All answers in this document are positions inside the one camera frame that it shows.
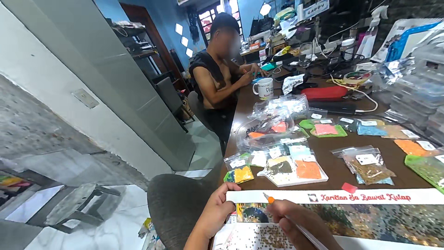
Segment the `hand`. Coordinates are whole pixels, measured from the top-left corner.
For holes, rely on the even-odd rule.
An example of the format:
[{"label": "hand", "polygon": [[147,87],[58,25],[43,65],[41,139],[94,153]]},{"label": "hand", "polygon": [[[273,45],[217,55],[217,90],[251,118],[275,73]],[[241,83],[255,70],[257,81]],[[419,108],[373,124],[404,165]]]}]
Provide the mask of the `hand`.
[{"label": "hand", "polygon": [[253,70],[251,70],[250,72],[246,72],[246,70],[245,70],[244,73],[245,73],[245,75],[243,75],[236,82],[239,84],[239,87],[247,86],[248,84],[250,84],[254,80],[254,76],[253,76],[254,71]]},{"label": "hand", "polygon": [[228,190],[240,191],[241,187],[232,182],[225,182],[209,198],[193,231],[211,239],[222,228],[227,215],[236,210],[233,202],[226,201]]},{"label": "hand", "polygon": [[296,249],[316,250],[310,240],[285,216],[288,216],[300,226],[305,227],[328,249],[342,250],[341,246],[333,238],[333,234],[327,225],[315,212],[287,200],[275,200],[267,206],[267,210],[273,215],[273,221],[279,223],[279,226]]},{"label": "hand", "polygon": [[260,73],[263,77],[268,75],[268,72],[261,69],[257,63],[251,64],[251,71],[255,72],[254,77],[256,78],[258,76],[258,73]]}]

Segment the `pen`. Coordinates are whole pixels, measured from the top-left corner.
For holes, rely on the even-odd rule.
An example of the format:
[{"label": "pen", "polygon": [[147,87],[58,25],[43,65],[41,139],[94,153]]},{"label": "pen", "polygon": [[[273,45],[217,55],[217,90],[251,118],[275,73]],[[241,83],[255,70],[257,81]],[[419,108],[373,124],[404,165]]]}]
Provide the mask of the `pen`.
[{"label": "pen", "polygon": [[[268,200],[268,203],[273,203],[274,198],[263,193],[265,198]],[[307,237],[309,241],[318,249],[318,250],[328,250],[314,235],[312,235],[307,229],[295,223],[292,219],[290,219],[287,215],[285,216],[289,221],[291,221],[299,231]]]}]

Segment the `person's left hand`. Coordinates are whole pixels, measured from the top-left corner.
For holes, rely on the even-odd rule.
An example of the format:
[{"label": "person's left hand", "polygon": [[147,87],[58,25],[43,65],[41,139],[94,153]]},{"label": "person's left hand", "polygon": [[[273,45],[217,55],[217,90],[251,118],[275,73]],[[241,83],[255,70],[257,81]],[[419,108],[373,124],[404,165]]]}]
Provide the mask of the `person's left hand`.
[{"label": "person's left hand", "polygon": [[200,215],[194,230],[211,239],[222,228],[227,215],[236,210],[233,202],[226,201],[228,190],[240,191],[241,187],[232,182],[225,182],[210,196]]},{"label": "person's left hand", "polygon": [[263,77],[268,75],[268,72],[261,69],[261,67],[259,67],[259,65],[257,63],[253,63],[251,64],[251,71],[255,72],[256,74],[254,75],[255,78],[258,77],[258,73],[260,73]]}]

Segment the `cup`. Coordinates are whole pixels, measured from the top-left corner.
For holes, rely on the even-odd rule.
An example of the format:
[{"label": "cup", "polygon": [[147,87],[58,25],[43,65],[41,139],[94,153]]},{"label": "cup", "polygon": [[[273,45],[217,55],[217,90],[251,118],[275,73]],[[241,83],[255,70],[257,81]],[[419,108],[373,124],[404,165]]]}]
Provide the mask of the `cup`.
[{"label": "cup", "polygon": [[261,100],[266,100],[273,96],[273,78],[264,78],[259,80],[257,83],[253,85],[253,93],[259,95]]}]

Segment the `man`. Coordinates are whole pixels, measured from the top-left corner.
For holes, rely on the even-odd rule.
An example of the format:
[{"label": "man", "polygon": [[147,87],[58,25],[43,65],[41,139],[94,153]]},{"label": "man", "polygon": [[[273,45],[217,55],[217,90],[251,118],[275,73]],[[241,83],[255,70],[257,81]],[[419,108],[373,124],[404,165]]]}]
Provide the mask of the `man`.
[{"label": "man", "polygon": [[[234,17],[219,14],[210,34],[210,44],[196,55],[190,74],[208,123],[221,140],[228,142],[237,103],[233,93],[250,84],[258,73],[268,73],[256,63],[238,66],[231,61],[240,50],[240,29]],[[232,84],[232,77],[240,75],[243,76]]]}]

